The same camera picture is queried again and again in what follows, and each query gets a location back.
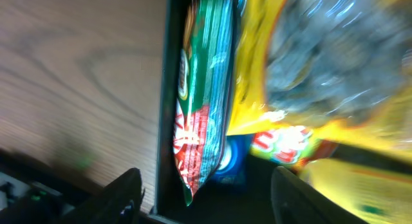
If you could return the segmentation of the black gift box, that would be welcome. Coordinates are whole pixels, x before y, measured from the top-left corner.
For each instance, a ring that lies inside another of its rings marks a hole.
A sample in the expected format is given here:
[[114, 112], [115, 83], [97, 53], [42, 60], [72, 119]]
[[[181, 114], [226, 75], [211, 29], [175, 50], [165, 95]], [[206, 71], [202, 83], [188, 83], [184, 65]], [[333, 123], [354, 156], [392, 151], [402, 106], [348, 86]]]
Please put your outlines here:
[[[250, 149], [245, 158], [245, 189], [236, 190], [208, 179], [195, 194], [192, 203], [185, 204], [183, 182], [174, 161], [173, 136], [180, 54], [191, 1], [168, 0], [158, 134], [158, 177], [152, 214], [162, 221], [173, 223], [276, 223], [271, 202], [271, 178], [276, 167], [284, 166], [253, 156]], [[411, 161], [407, 163], [375, 151], [337, 144], [336, 150], [326, 159], [411, 175]], [[288, 170], [300, 179], [300, 171]]]

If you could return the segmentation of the yellow round candy tub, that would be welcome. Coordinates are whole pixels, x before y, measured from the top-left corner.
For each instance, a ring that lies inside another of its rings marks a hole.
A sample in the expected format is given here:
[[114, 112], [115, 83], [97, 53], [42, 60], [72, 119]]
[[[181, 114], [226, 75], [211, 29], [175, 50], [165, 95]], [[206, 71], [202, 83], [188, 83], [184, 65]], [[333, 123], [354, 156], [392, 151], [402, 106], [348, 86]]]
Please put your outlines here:
[[308, 163], [300, 179], [368, 223], [411, 223], [411, 175], [340, 160]]

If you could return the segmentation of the green Haribo gummy bag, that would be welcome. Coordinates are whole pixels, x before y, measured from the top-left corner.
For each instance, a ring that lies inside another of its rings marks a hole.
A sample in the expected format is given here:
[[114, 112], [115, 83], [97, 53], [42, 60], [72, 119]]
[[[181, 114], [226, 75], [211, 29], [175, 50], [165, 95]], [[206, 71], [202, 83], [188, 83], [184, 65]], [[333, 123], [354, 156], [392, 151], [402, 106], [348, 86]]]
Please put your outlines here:
[[305, 126], [290, 126], [256, 133], [250, 153], [298, 172], [314, 160], [330, 157], [337, 147]]

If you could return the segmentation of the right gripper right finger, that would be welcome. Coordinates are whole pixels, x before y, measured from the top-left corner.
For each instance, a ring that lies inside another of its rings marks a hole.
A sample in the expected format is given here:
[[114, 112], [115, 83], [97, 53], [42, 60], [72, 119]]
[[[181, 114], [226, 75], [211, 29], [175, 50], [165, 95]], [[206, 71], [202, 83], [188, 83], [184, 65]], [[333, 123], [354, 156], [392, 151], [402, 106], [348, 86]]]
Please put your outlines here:
[[272, 172], [271, 202], [277, 224], [367, 224], [281, 166]]

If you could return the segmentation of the red striped candy pack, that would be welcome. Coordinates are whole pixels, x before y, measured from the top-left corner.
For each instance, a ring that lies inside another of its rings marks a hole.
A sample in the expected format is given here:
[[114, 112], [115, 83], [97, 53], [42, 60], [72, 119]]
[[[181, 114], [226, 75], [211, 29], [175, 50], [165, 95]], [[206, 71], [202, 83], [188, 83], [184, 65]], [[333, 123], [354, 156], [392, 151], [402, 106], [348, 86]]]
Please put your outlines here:
[[223, 156], [232, 73], [234, 0], [192, 0], [187, 10], [178, 74], [174, 161], [185, 204]]

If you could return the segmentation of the blue Oreo cookie pack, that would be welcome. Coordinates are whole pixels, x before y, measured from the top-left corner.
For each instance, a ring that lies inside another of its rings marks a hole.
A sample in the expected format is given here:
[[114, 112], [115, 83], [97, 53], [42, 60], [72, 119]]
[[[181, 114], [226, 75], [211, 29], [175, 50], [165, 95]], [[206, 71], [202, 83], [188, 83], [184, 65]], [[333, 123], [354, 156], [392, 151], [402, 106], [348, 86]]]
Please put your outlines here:
[[[230, 79], [227, 88], [227, 108], [225, 115], [225, 130], [229, 130], [230, 119], [234, 116], [232, 108], [234, 106], [234, 97], [236, 93], [236, 54], [241, 38], [242, 27], [241, 18], [246, 9], [247, 0], [233, 0], [232, 12], [232, 44], [230, 56]], [[219, 167], [213, 172], [210, 180], [233, 187], [236, 190], [243, 190], [247, 186], [245, 172], [245, 158], [248, 155], [252, 134], [249, 135], [232, 135], [225, 137], [222, 157]]]

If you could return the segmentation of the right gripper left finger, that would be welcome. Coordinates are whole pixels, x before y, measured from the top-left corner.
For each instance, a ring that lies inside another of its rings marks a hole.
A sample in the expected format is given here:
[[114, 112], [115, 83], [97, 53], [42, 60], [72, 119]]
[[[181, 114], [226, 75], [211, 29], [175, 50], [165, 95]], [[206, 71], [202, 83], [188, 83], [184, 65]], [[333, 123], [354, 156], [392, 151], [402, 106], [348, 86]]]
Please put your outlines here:
[[140, 170], [131, 168], [61, 218], [63, 224], [140, 223], [144, 191]]

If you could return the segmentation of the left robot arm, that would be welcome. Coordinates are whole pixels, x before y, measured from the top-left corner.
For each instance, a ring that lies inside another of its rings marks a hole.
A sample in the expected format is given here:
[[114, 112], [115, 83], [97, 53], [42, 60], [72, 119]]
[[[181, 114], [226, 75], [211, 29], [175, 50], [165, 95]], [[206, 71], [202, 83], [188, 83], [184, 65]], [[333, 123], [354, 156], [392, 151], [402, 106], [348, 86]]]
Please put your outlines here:
[[1, 150], [1, 223], [54, 223], [101, 190], [62, 160]]

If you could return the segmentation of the yellow Hacks candy bag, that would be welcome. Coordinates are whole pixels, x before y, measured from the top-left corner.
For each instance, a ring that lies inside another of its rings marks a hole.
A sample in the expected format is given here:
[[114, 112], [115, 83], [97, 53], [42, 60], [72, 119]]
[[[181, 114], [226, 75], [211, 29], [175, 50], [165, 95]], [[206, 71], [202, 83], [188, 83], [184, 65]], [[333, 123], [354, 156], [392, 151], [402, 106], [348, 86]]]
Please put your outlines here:
[[229, 135], [305, 127], [411, 161], [411, 0], [239, 0]]

